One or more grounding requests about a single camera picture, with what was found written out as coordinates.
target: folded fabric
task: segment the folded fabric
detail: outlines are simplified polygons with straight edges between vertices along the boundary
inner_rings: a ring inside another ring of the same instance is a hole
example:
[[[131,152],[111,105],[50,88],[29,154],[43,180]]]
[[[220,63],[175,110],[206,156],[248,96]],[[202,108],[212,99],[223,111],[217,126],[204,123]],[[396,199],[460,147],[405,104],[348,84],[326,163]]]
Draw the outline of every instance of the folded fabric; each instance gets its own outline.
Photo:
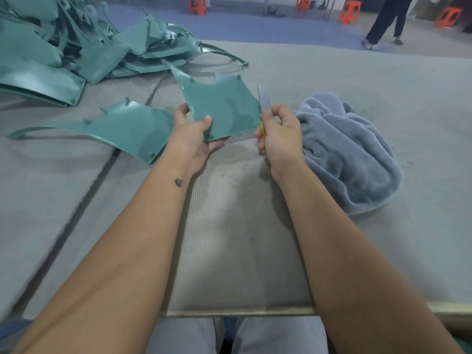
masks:
[[[349,104],[317,93],[296,115],[306,163],[346,214],[378,208],[397,192],[402,172],[392,149]]]

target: person's left hand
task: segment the person's left hand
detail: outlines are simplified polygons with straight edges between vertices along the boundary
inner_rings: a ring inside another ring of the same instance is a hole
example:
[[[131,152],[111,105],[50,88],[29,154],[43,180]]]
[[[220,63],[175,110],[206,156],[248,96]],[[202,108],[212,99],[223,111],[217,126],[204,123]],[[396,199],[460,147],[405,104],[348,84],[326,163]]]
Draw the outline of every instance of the person's left hand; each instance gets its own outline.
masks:
[[[227,138],[205,143],[204,131],[210,127],[212,119],[206,116],[199,122],[189,123],[186,118],[189,111],[187,103],[175,110],[174,130],[163,155],[170,161],[179,162],[192,177],[202,169],[212,151],[225,145]]]

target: gray pants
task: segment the gray pants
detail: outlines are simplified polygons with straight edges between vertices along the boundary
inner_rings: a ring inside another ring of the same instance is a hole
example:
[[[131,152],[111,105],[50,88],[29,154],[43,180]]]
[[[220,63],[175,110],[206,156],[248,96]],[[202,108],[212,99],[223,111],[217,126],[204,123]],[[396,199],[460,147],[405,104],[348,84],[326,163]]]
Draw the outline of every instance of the gray pants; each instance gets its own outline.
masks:
[[[217,354],[222,344],[218,331],[212,318],[162,319],[146,354]],[[327,354],[326,332],[319,317],[239,318],[232,352]]]

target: orange stool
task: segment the orange stool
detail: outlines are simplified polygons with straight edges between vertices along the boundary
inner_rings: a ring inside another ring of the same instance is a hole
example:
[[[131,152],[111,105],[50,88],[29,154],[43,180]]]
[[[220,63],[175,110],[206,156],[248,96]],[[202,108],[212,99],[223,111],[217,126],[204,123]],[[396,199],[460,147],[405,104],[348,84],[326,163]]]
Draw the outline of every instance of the orange stool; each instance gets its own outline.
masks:
[[[436,20],[436,28],[444,28],[448,26],[454,26],[462,9],[456,7],[446,7],[442,12],[441,16]]]
[[[308,10],[310,8],[311,0],[296,0],[295,9],[297,11]]]
[[[359,17],[359,12],[361,11],[361,2],[355,0],[346,1],[341,13],[339,14],[338,21],[342,21],[343,25],[350,24],[357,21],[357,17]]]
[[[188,0],[189,14],[206,15],[206,0],[197,0],[196,5],[192,5],[192,0]]]

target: sneaker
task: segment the sneaker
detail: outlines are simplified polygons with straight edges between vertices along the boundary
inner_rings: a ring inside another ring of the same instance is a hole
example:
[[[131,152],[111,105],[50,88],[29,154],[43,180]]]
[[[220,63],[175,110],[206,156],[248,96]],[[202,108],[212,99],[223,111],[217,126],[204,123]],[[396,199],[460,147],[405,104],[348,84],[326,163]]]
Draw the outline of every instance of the sneaker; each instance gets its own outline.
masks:
[[[404,43],[403,43],[403,41],[400,39],[400,37],[395,37],[393,43],[396,44],[397,46],[403,46],[403,45],[404,45]]]
[[[365,49],[370,49],[372,51],[377,51],[377,49],[379,49],[378,45],[373,45],[369,42],[367,42],[366,44],[364,44],[364,48]]]

